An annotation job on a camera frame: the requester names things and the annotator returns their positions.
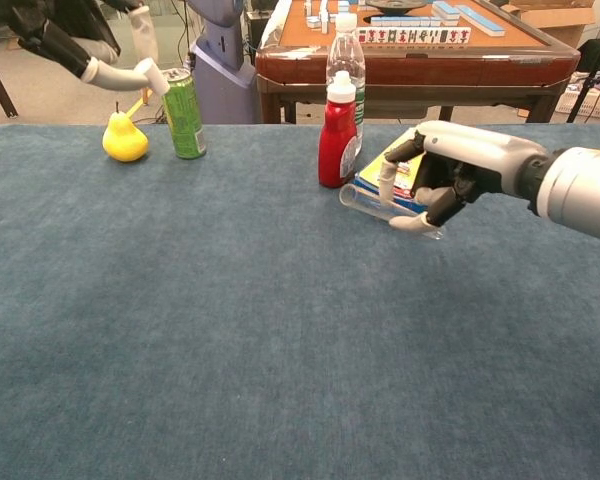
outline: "red squeeze bottle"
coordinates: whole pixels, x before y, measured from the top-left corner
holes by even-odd
[[[356,87],[349,72],[336,72],[327,87],[324,126],[320,133],[318,180],[321,185],[338,188],[353,173],[356,159]]]

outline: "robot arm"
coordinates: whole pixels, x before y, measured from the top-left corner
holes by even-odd
[[[410,137],[385,155],[380,198],[393,200],[398,163],[424,154],[412,192],[428,209],[394,217],[393,227],[433,231],[483,193],[503,193],[527,200],[536,215],[600,238],[600,151],[551,154],[529,140],[442,121],[424,122]]]
[[[146,40],[142,58],[157,60],[155,36],[149,8],[136,0],[105,0],[113,8],[129,15],[134,32]],[[55,61],[86,83],[108,90],[139,90],[160,80],[147,75],[149,62],[141,62],[134,70],[111,67],[120,54],[102,12],[95,0],[0,0],[0,23],[6,23],[19,37],[21,46],[37,55]]]

